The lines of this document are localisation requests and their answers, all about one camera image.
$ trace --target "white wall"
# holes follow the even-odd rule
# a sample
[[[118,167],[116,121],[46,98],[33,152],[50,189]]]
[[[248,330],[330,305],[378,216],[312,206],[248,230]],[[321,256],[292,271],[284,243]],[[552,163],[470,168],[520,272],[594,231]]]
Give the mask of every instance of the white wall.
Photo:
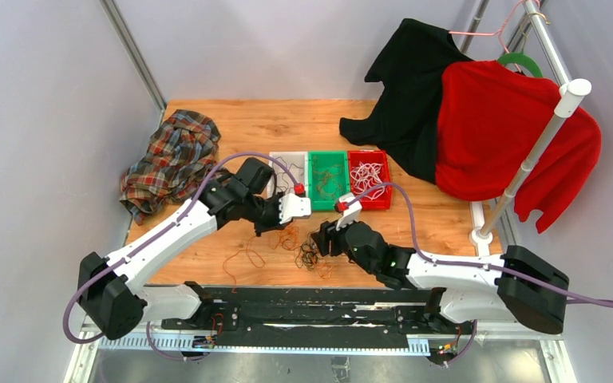
[[[157,120],[98,1],[0,2],[0,382],[62,380],[79,260],[122,243]]]
[[[516,0],[492,0],[481,31]],[[403,18],[466,30],[477,0],[119,0],[165,98],[377,98],[363,77]],[[469,54],[494,59],[495,38]]]
[[[613,298],[613,2],[549,0],[544,12],[570,74],[593,84],[583,106],[600,124],[603,151],[579,196],[547,233],[537,237],[532,223],[521,226],[523,244],[567,273],[571,290]],[[552,76],[535,38],[528,47]],[[568,307],[564,335],[579,381],[613,381],[613,310]]]

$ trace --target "red sweater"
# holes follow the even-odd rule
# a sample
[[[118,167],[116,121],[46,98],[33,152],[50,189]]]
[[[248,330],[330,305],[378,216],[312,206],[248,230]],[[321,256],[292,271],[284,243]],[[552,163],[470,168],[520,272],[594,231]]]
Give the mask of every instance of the red sweater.
[[[496,61],[456,62],[442,79],[436,184],[469,201],[501,195],[553,115],[558,86]],[[595,120],[577,109],[520,187],[514,202],[520,219],[541,210],[537,231],[551,226],[598,161],[600,141]]]

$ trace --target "plaid shirt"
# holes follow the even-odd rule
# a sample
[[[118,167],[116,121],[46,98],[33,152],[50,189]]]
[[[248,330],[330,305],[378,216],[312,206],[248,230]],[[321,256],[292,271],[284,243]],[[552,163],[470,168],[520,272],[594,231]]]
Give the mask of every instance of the plaid shirt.
[[[121,177],[120,202],[138,225],[192,196],[215,165],[217,126],[209,117],[178,109],[152,134],[147,155]]]

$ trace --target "wooden tabletop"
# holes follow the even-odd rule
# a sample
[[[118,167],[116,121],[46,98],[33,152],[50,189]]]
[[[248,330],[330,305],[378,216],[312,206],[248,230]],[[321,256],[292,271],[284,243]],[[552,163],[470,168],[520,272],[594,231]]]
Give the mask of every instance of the wooden tabletop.
[[[340,117],[354,119],[370,115],[375,101],[348,100],[247,100],[247,101],[170,101],[165,116],[176,109],[190,109],[211,117],[222,138],[219,158],[236,152],[360,150],[339,136]],[[235,171],[243,159],[233,160],[227,168]],[[454,199],[438,190],[435,185],[408,176],[389,158],[391,179],[409,194],[417,224],[417,237],[423,250],[444,255],[474,256],[469,242],[471,216],[469,204]],[[142,236],[178,207],[169,206],[159,215],[146,219],[142,226],[131,226],[128,243]],[[337,219],[334,212],[315,212],[311,218],[293,223],[299,229],[302,243],[309,231],[317,229],[328,219]],[[387,211],[364,211],[360,220],[379,231],[387,243],[412,246],[407,207],[395,192],[391,208]],[[490,247],[501,251],[499,238]],[[250,248],[256,253],[246,255],[248,240],[254,237],[249,222],[231,222],[221,231],[194,243],[156,273],[152,283],[182,283],[194,281],[201,285],[264,285],[264,286],[339,286],[381,287],[372,275],[348,263],[346,256],[328,258],[317,270],[298,268],[297,251],[284,250],[279,235],[265,233],[253,238]]]

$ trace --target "clothes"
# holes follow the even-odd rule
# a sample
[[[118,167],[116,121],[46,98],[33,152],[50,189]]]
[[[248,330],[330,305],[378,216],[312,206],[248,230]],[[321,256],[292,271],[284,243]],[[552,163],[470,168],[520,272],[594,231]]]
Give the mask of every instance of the clothes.
[[[452,64],[443,73],[436,184],[459,199],[501,195],[553,116],[558,85],[496,61]],[[541,210],[538,232],[565,211],[598,162],[600,128],[582,108],[568,118],[520,187],[514,211]]]
[[[374,144],[411,176],[435,183],[436,121],[441,75],[448,65],[471,61],[448,30],[413,19],[402,21],[366,74],[384,84],[370,117],[342,118],[339,132],[351,144]]]
[[[176,110],[161,124],[146,156],[121,177],[119,200],[137,224],[166,203],[184,202],[196,192],[215,166],[220,138],[209,117],[189,110]]]

